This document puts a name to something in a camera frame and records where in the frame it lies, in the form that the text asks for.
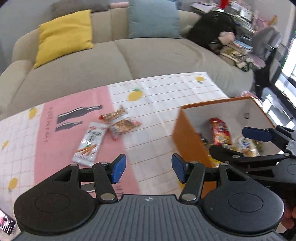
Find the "red snack bag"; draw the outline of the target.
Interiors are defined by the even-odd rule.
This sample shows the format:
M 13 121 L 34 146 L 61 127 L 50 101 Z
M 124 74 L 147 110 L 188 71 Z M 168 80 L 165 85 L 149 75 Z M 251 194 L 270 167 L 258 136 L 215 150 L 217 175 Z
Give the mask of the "red snack bag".
M 231 146 L 231 135 L 224 121 L 219 118 L 211 118 L 213 144 L 217 146 Z

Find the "bread bun packet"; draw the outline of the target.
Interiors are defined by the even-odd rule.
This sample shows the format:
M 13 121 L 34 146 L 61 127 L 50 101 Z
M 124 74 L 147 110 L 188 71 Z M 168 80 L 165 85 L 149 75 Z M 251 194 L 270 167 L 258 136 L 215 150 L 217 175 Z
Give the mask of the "bread bun packet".
M 241 152 L 245 157 L 260 156 L 260 153 L 253 140 L 243 136 L 240 136 L 234 140 L 233 149 L 237 152 Z

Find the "white gluten stick packet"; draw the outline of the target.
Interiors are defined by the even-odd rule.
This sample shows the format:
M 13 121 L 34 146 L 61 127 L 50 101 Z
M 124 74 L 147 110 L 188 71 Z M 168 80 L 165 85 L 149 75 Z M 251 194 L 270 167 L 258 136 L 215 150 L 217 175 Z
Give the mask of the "white gluten stick packet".
M 107 124 L 91 122 L 72 161 L 79 165 L 92 167 L 95 164 L 97 153 L 103 142 L 107 129 Z

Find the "peanut snack packet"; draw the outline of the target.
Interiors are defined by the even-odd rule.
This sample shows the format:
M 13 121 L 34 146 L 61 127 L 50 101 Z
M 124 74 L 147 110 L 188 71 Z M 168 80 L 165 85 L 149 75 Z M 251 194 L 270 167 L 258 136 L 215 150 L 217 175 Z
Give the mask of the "peanut snack packet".
M 141 125 L 139 121 L 134 120 L 130 116 L 129 112 L 122 105 L 118 110 L 103 114 L 98 119 L 107 123 L 114 140 L 117 140 L 120 135 Z

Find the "yellow waffle packet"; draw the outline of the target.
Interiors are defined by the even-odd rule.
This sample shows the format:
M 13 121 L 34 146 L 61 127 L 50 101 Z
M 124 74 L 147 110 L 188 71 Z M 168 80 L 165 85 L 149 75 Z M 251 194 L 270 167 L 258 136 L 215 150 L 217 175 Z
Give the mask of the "yellow waffle packet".
M 210 161 L 211 167 L 213 167 L 213 168 L 218 168 L 219 165 L 222 163 L 221 161 L 218 161 L 218 160 L 212 158 L 212 156 L 210 154 L 208 154 L 208 159 Z

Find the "clear packet of brown nuts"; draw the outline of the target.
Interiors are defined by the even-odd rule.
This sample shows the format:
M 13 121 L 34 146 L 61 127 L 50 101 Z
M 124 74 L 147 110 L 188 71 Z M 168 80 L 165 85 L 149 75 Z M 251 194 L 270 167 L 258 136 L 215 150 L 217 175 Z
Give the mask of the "clear packet of brown nuts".
M 259 152 L 259 153 L 262 153 L 263 150 L 264 150 L 264 145 L 263 145 L 263 143 L 260 142 L 260 141 L 256 141 L 256 140 L 253 140 L 253 142 L 254 142 L 254 144 L 255 144 L 255 146 L 256 146 L 258 152 Z

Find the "black seaweed snack packet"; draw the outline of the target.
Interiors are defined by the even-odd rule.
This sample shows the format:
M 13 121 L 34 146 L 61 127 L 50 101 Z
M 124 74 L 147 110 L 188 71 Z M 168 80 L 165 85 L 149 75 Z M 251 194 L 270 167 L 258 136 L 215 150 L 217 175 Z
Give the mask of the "black seaweed snack packet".
M 202 133 L 199 133 L 199 136 L 200 136 L 200 139 L 201 139 L 201 142 L 203 143 L 203 145 L 208 146 L 208 141 L 207 141 L 207 139 L 203 136 L 203 134 L 202 134 Z

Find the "orange cardboard box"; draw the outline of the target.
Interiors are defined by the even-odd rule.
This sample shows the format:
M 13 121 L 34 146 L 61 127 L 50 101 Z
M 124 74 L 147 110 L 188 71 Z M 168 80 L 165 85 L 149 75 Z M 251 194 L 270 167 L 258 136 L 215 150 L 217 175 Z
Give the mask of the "orange cardboard box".
M 188 104 L 179 108 L 173 130 L 173 141 L 186 162 L 197 161 L 206 167 L 215 167 L 208 158 L 204 137 L 213 143 L 211 118 L 224 121 L 229 129 L 231 140 L 242 136 L 246 126 L 253 128 L 274 128 L 275 125 L 251 97 L 205 101 Z

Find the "pink white lemon tablecloth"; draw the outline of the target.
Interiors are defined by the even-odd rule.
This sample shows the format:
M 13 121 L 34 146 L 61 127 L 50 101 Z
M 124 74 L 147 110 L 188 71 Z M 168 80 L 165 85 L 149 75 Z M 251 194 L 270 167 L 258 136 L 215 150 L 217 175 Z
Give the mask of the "pink white lemon tablecloth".
M 203 72 L 148 77 L 79 92 L 1 121 L 1 209 L 13 213 L 25 191 L 71 164 L 91 122 L 123 106 L 140 126 L 113 140 L 107 133 L 96 161 L 127 156 L 117 194 L 175 194 L 172 132 L 179 108 L 225 99 Z

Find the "stack of books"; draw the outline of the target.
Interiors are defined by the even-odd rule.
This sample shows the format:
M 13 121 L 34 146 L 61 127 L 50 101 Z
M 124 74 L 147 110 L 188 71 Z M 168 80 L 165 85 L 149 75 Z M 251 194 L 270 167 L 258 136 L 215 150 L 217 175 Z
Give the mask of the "stack of books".
M 233 41 L 233 43 L 236 45 L 236 46 L 238 46 L 238 47 L 240 47 L 240 48 L 243 48 L 243 49 L 245 49 L 245 50 L 249 50 L 249 51 L 252 51 L 253 50 L 253 47 L 252 46 L 250 46 L 250 45 L 248 45 L 248 44 L 245 44 L 245 43 L 243 43 L 243 42 L 241 42 L 241 41 L 239 41 L 239 40 L 234 40 Z

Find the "grey desk chair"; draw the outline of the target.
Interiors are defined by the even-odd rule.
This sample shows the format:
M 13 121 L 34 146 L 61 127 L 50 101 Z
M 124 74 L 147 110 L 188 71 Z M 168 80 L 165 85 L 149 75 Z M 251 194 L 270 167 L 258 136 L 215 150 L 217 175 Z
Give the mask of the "grey desk chair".
M 256 32 L 251 40 L 252 51 L 250 57 L 256 68 L 264 68 L 266 61 L 273 50 L 276 50 L 282 41 L 282 34 L 274 26 L 268 26 Z

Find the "smartphone with lit screen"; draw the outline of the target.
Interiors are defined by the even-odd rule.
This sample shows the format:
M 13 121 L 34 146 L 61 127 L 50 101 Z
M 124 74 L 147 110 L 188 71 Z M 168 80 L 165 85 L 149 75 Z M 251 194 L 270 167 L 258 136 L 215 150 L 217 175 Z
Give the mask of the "smartphone with lit screen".
M 16 225 L 16 221 L 6 214 L 4 211 L 0 210 L 0 228 L 1 231 L 8 235 L 11 235 Z

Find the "beige fabric sofa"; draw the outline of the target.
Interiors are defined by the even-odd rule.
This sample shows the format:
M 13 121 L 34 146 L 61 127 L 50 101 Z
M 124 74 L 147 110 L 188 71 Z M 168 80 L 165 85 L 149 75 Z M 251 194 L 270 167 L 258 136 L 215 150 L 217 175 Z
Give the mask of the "beige fabric sofa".
M 181 38 L 128 36 L 128 9 L 91 15 L 93 48 L 34 68 L 39 32 L 18 39 L 1 74 L 1 119 L 39 104 L 113 83 L 188 72 L 206 72 L 229 97 L 250 90 L 253 72 L 229 65 L 211 51 Z

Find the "black backpack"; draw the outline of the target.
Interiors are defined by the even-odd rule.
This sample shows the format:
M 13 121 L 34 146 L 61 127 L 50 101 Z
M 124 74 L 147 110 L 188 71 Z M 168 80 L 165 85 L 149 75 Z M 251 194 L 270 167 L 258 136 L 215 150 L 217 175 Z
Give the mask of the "black backpack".
M 221 50 L 237 34 L 236 23 L 226 13 L 211 11 L 196 22 L 187 39 L 212 52 Z

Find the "yellow cushion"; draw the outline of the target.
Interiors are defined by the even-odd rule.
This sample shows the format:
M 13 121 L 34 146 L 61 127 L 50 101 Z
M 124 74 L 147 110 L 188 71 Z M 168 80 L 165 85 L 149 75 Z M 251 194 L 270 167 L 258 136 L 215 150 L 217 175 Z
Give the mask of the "yellow cushion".
M 39 25 L 38 68 L 62 56 L 93 48 L 91 10 L 58 17 Z

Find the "light blue cushion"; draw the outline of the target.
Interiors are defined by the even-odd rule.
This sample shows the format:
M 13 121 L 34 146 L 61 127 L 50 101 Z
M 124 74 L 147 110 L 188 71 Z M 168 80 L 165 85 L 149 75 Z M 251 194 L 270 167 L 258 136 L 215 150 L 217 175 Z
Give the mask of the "light blue cushion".
M 180 39 L 180 17 L 173 1 L 129 1 L 129 38 Z

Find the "pink rolled blanket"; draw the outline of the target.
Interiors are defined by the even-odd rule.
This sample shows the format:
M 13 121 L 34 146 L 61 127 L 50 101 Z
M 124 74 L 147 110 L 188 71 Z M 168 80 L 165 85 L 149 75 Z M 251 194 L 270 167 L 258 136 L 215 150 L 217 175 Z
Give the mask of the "pink rolled blanket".
M 128 8 L 129 7 L 129 2 L 120 2 L 120 3 L 111 3 L 110 8 L 111 9 L 118 9 L 118 8 Z

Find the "grey textured cushion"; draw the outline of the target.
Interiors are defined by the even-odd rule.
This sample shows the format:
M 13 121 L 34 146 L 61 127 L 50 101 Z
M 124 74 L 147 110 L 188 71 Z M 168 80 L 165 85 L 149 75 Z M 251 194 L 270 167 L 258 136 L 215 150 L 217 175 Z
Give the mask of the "grey textured cushion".
M 50 6 L 52 19 L 88 9 L 92 13 L 108 11 L 109 7 L 108 0 L 60 0 Z

